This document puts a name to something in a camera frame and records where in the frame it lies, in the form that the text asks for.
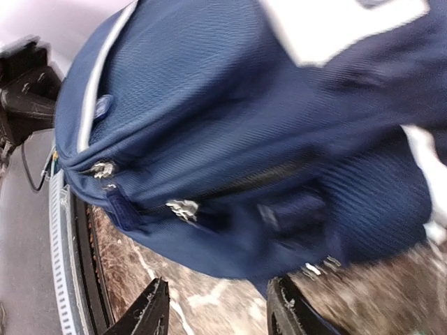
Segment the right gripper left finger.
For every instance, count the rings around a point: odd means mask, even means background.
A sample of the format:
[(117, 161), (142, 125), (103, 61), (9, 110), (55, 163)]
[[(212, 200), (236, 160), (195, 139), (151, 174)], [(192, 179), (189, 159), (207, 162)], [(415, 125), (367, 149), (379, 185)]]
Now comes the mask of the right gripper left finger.
[(168, 282), (155, 278), (104, 335), (166, 335), (170, 317)]

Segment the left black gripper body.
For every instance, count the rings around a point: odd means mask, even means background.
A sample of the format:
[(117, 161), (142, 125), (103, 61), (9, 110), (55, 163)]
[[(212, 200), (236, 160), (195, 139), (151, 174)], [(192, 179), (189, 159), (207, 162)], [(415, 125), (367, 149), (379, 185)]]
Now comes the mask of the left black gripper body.
[(61, 75), (50, 64), (50, 45), (26, 36), (1, 48), (1, 146), (21, 145), (53, 127)]

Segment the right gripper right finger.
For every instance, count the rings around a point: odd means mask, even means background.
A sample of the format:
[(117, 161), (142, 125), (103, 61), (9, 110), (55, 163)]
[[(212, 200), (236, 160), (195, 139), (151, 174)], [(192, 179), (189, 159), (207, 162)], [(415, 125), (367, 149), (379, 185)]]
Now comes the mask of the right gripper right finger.
[(268, 333), (275, 335), (346, 335), (322, 317), (289, 276), (276, 277), (267, 287)]

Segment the navy blue student backpack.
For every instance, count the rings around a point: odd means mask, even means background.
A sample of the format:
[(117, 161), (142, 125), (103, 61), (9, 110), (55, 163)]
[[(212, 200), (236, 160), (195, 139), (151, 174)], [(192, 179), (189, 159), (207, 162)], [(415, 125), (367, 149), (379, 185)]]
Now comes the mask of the navy blue student backpack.
[(55, 112), (71, 190), (192, 270), (269, 279), (446, 224), (445, 1), (134, 1)]

